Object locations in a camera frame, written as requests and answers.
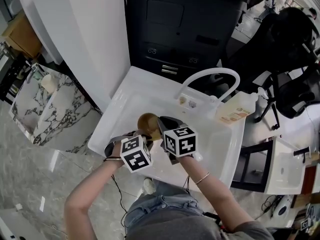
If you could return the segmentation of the white sink basin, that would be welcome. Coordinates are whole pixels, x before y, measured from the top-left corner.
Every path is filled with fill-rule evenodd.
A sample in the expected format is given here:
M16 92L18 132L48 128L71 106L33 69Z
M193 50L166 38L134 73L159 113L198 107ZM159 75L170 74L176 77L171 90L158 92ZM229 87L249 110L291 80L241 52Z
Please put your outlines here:
M186 98L186 103L180 105L174 95L181 87L181 83L131 67L103 113L88 147L103 156L111 138L138 128L142 114L173 117L198 133L196 157L213 176L230 186L239 159L245 121L231 125L215 121L215 108L210 98L190 87L180 95ZM195 108L189 107L190 100L196 102Z

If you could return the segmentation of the person's grey shirt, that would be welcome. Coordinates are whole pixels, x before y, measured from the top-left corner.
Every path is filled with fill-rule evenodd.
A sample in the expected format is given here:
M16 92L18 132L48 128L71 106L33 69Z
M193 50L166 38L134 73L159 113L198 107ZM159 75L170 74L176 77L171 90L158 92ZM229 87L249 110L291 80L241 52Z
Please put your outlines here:
M224 232L209 217L179 210L158 210L132 225L126 240L274 240L258 221L237 226Z

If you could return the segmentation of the small white sink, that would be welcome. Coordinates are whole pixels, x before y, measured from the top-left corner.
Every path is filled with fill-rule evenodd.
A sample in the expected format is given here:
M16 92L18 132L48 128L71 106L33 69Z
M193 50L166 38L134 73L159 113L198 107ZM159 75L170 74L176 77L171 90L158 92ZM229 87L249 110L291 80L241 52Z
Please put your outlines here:
M303 154L280 137L272 144L271 162L264 193L267 195L299 195L302 190L306 161Z

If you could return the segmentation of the person's white left shoe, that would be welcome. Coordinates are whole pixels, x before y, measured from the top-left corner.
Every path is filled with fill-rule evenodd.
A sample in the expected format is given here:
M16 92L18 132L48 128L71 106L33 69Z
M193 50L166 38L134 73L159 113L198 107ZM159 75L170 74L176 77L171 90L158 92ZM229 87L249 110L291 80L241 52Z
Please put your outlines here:
M145 195L152 195L153 193L156 192L156 187L150 178L145 178L143 181L143 193Z

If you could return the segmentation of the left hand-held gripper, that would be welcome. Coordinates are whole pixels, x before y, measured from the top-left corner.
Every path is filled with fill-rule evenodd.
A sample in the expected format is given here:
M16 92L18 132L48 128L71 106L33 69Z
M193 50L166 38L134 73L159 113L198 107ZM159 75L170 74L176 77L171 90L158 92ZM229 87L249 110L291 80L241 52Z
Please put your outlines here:
M143 130L134 130L110 139L104 149L105 157L112 157L115 144L120 142L119 156L130 172L138 172L152 166L150 150L154 141Z

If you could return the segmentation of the white arched faucet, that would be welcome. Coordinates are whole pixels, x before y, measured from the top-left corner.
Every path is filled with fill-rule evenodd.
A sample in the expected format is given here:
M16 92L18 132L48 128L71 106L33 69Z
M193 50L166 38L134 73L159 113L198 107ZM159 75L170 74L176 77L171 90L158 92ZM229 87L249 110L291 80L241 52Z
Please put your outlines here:
M180 95L182 94L183 90L193 81L204 77L204 76L209 76L212 74L226 74L226 75L230 75L232 77L234 77L235 82L234 84L223 94L221 95L216 102L220 103L222 102L227 96L229 96L233 91L236 90L236 88L239 86L240 84L240 76L239 74L229 68L224 68L224 67L215 67L215 68L209 68L209 69L205 69L202 71L199 71L193 75L191 75L190 77L188 77L183 83L182 83L182 87L179 89L178 92L176 92L176 94L173 96L174 99L178 100L180 98Z

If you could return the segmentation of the wooden cabinet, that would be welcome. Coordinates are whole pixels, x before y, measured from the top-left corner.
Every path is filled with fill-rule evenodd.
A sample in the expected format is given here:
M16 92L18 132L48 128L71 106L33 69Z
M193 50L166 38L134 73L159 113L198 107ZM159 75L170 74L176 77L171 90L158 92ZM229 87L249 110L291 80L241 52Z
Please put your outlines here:
M1 36L13 49L29 58L36 59L41 53L43 45L23 10L8 23Z

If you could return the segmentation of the black mesh office chair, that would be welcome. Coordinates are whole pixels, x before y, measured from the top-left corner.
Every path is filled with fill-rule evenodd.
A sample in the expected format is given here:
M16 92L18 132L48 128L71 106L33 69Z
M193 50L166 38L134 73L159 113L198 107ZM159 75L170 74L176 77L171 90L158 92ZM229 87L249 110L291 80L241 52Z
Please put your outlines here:
M248 43L231 55L225 67L240 77L239 90L268 71L289 72L316 62L314 52L320 33L314 20L302 10L288 7L269 14Z
M288 119L300 116L308 106L320 104L320 64L315 63L297 78L291 79L286 73L272 73L262 85L266 91L267 106L254 119L259 123L269 109L272 109L276 124L271 130L280 128L278 114Z

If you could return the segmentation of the marble pattern sink unit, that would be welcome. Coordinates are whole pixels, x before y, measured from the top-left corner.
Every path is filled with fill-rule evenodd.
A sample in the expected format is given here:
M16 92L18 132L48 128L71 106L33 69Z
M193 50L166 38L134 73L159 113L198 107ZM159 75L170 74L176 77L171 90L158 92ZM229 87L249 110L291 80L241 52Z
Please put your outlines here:
M57 89L48 93L44 76L56 78ZM34 63L18 91L9 115L34 145L82 154L101 119L72 79Z

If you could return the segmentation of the orange label soap bottle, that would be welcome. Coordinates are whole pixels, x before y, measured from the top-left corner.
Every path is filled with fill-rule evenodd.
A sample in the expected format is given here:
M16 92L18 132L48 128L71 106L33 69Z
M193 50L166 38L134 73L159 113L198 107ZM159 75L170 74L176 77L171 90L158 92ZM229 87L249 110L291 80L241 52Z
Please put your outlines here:
M239 91L218 107L214 119L227 125L245 119L256 111L256 102L259 96L268 99L267 92L262 87L258 87L257 92L250 94Z

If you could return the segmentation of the person's right forearm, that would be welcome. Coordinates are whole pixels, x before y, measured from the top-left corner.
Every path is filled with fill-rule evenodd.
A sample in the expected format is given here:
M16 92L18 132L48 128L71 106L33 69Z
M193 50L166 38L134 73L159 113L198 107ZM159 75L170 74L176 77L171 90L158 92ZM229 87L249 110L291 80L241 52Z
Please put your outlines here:
M253 221L253 218L236 202L230 189L211 175L197 160L191 156L179 157L177 160L212 205L228 231L234 232L238 226Z

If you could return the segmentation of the brown bowl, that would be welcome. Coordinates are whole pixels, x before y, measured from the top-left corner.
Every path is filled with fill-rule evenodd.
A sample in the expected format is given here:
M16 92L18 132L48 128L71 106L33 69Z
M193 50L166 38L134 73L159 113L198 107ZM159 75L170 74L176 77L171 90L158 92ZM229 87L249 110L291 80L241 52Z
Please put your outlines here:
M158 116L149 112L142 114L137 121L137 128L150 136L159 130Z

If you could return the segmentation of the black metal stand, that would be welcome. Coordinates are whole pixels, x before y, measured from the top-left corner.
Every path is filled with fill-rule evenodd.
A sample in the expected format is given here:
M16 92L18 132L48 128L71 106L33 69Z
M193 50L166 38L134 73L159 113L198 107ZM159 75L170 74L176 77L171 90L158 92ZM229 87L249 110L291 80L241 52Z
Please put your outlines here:
M266 188L273 152L273 141L267 141L240 150L231 187L263 193Z

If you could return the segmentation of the person's left forearm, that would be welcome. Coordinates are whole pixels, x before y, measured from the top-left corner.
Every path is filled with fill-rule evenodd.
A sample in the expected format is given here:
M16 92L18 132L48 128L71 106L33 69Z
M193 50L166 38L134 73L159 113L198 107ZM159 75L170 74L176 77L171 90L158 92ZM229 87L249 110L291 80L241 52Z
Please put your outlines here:
M124 165L122 160L107 160L83 179L64 204L64 221L68 240L97 240L89 209L112 175Z

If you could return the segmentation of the cream cup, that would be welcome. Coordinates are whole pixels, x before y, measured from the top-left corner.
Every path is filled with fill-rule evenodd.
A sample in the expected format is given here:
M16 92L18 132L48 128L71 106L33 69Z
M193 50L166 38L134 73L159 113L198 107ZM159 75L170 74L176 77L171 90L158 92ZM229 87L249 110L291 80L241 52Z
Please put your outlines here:
M49 93L52 94L57 89L57 81L51 74L45 75L41 80L41 86Z

